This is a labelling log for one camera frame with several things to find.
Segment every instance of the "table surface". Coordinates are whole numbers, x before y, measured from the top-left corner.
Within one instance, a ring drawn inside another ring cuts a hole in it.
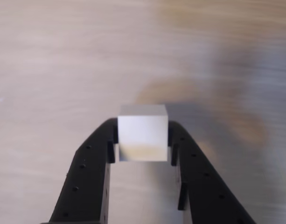
[[[75,150],[166,104],[259,224],[286,224],[286,0],[0,0],[0,223],[49,220]],[[166,163],[112,166],[109,223],[181,223]]]

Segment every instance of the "cube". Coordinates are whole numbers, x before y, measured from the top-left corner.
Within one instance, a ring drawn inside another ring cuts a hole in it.
[[[120,161],[167,161],[164,105],[124,105],[118,116]]]

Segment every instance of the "white cube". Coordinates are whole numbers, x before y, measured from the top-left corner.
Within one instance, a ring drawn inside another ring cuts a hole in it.
[[[164,105],[125,105],[118,116],[120,161],[167,161]]]

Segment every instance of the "wood grain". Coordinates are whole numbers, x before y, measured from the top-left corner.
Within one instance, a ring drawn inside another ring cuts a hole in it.
[[[0,223],[48,221],[131,103],[166,103],[255,221],[286,224],[286,0],[0,0]],[[173,183],[113,165],[109,222],[181,223]]]

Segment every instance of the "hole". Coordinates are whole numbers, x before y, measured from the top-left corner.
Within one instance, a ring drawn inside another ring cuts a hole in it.
[[[77,190],[78,190],[78,187],[73,187],[72,190],[73,190],[73,191],[77,191]]]
[[[238,224],[244,224],[243,220],[240,219],[240,218],[237,220],[237,223],[238,223]]]

